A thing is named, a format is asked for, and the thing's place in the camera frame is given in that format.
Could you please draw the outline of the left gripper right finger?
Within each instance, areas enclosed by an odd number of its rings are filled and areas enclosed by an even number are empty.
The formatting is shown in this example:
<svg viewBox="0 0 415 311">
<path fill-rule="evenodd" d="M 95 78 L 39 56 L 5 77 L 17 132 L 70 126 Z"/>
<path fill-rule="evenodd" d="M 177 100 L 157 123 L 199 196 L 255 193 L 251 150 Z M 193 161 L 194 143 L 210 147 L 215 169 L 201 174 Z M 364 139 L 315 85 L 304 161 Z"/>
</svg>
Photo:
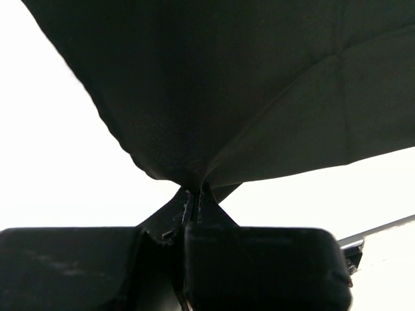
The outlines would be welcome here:
<svg viewBox="0 0 415 311">
<path fill-rule="evenodd" d="M 184 294 L 193 310 L 347 310 L 350 276 L 335 238 L 300 227 L 241 227 L 208 184 L 184 233 Z"/>
</svg>

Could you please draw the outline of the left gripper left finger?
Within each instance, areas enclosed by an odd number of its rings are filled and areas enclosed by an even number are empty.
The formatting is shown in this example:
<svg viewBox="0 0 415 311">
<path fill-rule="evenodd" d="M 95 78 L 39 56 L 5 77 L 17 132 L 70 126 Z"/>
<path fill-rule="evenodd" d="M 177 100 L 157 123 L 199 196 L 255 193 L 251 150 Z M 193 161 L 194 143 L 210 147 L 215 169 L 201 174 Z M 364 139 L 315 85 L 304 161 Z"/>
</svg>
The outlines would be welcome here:
<svg viewBox="0 0 415 311">
<path fill-rule="evenodd" d="M 2 310 L 187 310 L 179 245 L 193 195 L 133 227 L 1 232 Z"/>
</svg>

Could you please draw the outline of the black long sleeve shirt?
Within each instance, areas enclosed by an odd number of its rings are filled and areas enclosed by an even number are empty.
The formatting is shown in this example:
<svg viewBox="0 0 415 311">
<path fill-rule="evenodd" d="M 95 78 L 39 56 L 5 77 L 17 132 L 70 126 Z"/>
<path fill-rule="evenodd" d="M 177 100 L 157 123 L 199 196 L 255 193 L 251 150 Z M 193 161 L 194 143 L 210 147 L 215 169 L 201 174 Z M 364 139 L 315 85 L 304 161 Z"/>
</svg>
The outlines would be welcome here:
<svg viewBox="0 0 415 311">
<path fill-rule="evenodd" d="M 414 146 L 413 1 L 26 1 L 154 179 L 238 185 Z"/>
</svg>

